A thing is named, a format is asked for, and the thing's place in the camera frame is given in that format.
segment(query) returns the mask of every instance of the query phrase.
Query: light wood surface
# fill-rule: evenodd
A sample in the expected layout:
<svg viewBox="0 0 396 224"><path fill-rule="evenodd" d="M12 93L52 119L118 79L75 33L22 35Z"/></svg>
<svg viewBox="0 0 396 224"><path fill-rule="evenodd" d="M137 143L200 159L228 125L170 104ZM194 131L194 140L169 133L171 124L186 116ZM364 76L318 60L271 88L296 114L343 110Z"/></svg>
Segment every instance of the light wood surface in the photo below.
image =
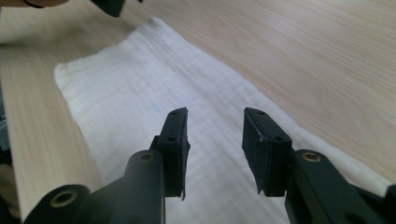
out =
<svg viewBox="0 0 396 224"><path fill-rule="evenodd" d="M253 82L311 133L396 182L396 3L129 0L120 19L89 1L3 8L0 75L26 217L48 191L95 190L97 169L53 69L121 42L149 17Z"/></svg>

